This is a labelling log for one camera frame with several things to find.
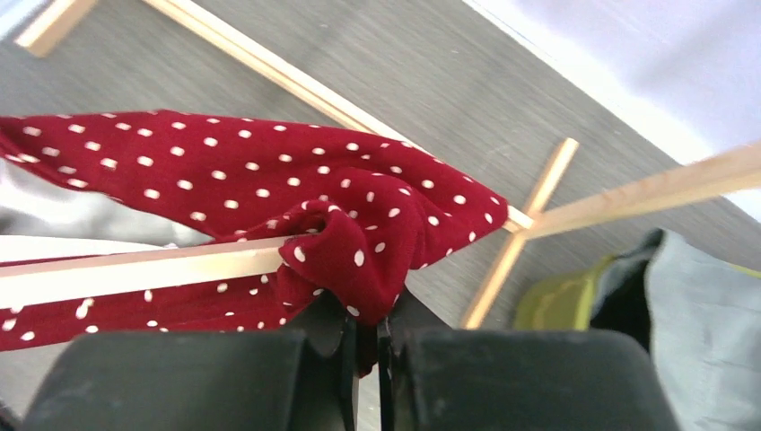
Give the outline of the red polka dot skirt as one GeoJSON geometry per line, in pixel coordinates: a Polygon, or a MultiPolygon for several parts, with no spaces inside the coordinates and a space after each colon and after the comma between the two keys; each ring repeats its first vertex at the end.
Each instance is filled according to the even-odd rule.
{"type": "Polygon", "coordinates": [[[273,330],[322,293],[361,324],[407,273],[499,229],[505,198],[406,142],[172,110],[4,116],[1,153],[214,243],[283,236],[274,273],[3,310],[4,351],[113,330],[273,330]]]}

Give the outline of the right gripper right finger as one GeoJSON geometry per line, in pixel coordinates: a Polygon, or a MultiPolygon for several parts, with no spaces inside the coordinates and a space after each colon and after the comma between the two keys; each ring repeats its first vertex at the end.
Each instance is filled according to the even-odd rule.
{"type": "Polygon", "coordinates": [[[377,328],[385,430],[675,430],[642,347],[608,330],[455,330],[409,292],[377,328]]]}

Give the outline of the wooden hanger of red skirt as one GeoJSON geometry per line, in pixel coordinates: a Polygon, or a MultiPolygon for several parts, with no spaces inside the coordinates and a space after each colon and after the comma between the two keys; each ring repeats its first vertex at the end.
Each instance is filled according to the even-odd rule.
{"type": "Polygon", "coordinates": [[[1,269],[1,307],[115,295],[273,273],[287,237],[64,259],[1,269]]]}

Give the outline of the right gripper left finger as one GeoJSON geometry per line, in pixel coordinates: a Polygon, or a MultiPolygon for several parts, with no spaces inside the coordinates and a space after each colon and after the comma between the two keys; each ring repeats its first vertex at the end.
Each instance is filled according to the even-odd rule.
{"type": "Polygon", "coordinates": [[[277,330],[85,336],[22,428],[352,430],[355,352],[355,320],[329,293],[277,330]]]}

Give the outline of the grey skirt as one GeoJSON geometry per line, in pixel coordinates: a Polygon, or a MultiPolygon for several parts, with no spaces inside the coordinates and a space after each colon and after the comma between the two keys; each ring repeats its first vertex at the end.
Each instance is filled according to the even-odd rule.
{"type": "Polygon", "coordinates": [[[643,279],[646,346],[684,430],[760,428],[760,274],[670,230],[648,232],[601,261],[591,314],[643,279]]]}

